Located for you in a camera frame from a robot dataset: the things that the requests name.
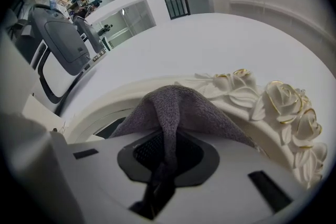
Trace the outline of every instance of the decorative floral trim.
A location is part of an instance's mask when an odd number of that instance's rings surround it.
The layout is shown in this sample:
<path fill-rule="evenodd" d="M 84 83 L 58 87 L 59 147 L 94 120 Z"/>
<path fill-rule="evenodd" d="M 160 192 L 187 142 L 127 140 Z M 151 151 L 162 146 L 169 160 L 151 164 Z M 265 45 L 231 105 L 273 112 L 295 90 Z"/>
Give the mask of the decorative floral trim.
<path fill-rule="evenodd" d="M 274 126 L 281 137 L 279 146 L 288 147 L 293 153 L 292 169 L 298 169 L 298 179 L 307 187 L 321 180 L 327 146 L 313 142 L 322 127 L 317 123 L 305 90 L 294 89 L 281 81 L 271 81 L 260 90 L 254 75 L 246 69 L 215 76 L 195 74 L 194 79 L 175 84 L 195 89 L 210 101 L 222 100 L 244 109 L 251 121 L 265 121 Z"/>

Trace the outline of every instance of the black slot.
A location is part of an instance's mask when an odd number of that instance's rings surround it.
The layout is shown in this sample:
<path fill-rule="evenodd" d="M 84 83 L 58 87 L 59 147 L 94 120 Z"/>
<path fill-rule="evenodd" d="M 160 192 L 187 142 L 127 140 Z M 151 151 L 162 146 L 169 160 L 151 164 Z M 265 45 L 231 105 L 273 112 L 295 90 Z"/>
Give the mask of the black slot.
<path fill-rule="evenodd" d="M 39 50 L 38 50 L 38 52 L 37 52 L 37 55 L 36 55 L 36 58 L 35 58 L 35 61 L 34 61 L 33 65 L 32 65 L 32 68 L 33 68 L 33 69 L 36 69 L 36 68 L 37 68 L 37 64 L 38 64 L 38 62 L 40 61 L 40 59 L 41 59 L 41 57 L 42 57 L 42 55 L 43 55 L 43 53 L 45 52 L 46 49 L 47 49 L 47 46 L 46 46 L 45 44 L 43 44 L 43 45 L 39 48 Z"/>
<path fill-rule="evenodd" d="M 41 82 L 41 85 L 42 85 L 42 88 L 46 94 L 46 96 L 48 97 L 48 99 L 53 103 L 53 104 L 57 104 L 59 103 L 63 96 L 61 97 L 58 97 L 56 96 L 53 91 L 51 90 L 51 88 L 49 87 L 45 77 L 44 77 L 44 74 L 43 74 L 43 66 L 45 65 L 48 57 L 49 57 L 49 54 L 51 53 L 50 49 L 47 48 L 46 49 L 46 52 L 43 54 L 42 56 L 42 59 L 41 59 L 41 62 L 40 64 L 38 65 L 38 68 L 37 68 L 37 73 L 39 74 L 40 76 L 40 82 Z"/>
<path fill-rule="evenodd" d="M 250 173 L 248 177 L 274 213 L 284 209 L 292 202 L 286 193 L 264 171 Z"/>
<path fill-rule="evenodd" d="M 96 154 L 96 153 L 98 153 L 98 151 L 96 149 L 92 148 L 92 149 L 86 150 L 86 151 L 75 152 L 74 157 L 76 159 L 82 159 L 82 158 L 91 156 L 91 155 Z"/>

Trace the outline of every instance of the black vent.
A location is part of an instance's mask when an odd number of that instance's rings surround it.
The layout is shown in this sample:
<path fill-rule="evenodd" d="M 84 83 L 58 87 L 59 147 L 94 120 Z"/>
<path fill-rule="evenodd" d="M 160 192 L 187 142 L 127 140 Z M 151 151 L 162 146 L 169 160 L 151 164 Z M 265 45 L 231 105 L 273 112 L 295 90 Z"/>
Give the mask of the black vent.
<path fill-rule="evenodd" d="M 164 158 L 163 133 L 138 146 L 133 151 L 134 158 L 154 172 Z"/>

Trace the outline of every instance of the white rose decoration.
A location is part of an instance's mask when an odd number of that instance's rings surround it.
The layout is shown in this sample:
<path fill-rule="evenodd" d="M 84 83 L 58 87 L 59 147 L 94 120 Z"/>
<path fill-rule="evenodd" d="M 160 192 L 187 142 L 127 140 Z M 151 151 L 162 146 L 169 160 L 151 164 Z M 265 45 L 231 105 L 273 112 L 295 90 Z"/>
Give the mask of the white rose decoration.
<path fill-rule="evenodd" d="M 288 84 L 272 81 L 266 86 L 265 94 L 279 115 L 277 120 L 282 124 L 293 122 L 302 111 L 301 96 Z"/>
<path fill-rule="evenodd" d="M 230 74 L 215 75 L 214 85 L 224 93 L 231 91 L 232 86 L 230 76 Z"/>
<path fill-rule="evenodd" d="M 195 79 L 186 79 L 183 81 L 176 81 L 175 85 L 181 85 L 192 88 L 202 94 L 208 99 L 223 96 L 226 93 L 226 86 L 220 81 L 218 84 L 214 83 L 214 79 L 219 78 L 218 75 L 214 77 L 209 74 L 195 74 Z"/>
<path fill-rule="evenodd" d="M 239 69 L 230 78 L 233 91 L 229 93 L 229 98 L 232 103 L 245 108 L 252 108 L 259 98 L 256 79 L 253 74 L 246 69 Z"/>
<path fill-rule="evenodd" d="M 316 120 L 315 110 L 312 108 L 304 111 L 293 126 L 296 127 L 293 137 L 296 146 L 304 146 L 306 140 L 311 141 L 322 132 L 322 127 Z"/>
<path fill-rule="evenodd" d="M 315 143 L 308 150 L 298 151 L 294 159 L 294 168 L 300 169 L 301 181 L 308 188 L 318 183 L 322 175 L 323 162 L 327 156 L 327 146 L 324 143 Z"/>

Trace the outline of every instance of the wall shelf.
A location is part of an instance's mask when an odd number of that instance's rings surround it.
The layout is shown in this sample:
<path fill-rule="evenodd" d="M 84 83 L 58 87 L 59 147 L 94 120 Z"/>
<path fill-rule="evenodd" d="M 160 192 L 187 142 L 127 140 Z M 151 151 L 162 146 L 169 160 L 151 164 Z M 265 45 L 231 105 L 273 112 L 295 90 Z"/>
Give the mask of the wall shelf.
<path fill-rule="evenodd" d="M 301 23 L 307 25 L 309 28 L 312 30 L 318 32 L 322 37 L 333 43 L 334 45 L 336 44 L 336 39 L 331 36 L 327 31 L 325 31 L 323 28 L 321 28 L 319 25 L 313 23 L 312 21 L 279 6 L 275 6 L 269 3 L 264 3 L 261 1 L 252 1 L 252 0 L 230 0 L 229 1 L 230 5 L 248 5 L 248 6 L 256 6 L 264 9 L 271 10 L 276 13 L 280 13 L 282 15 L 288 16 L 291 19 L 298 20 Z"/>

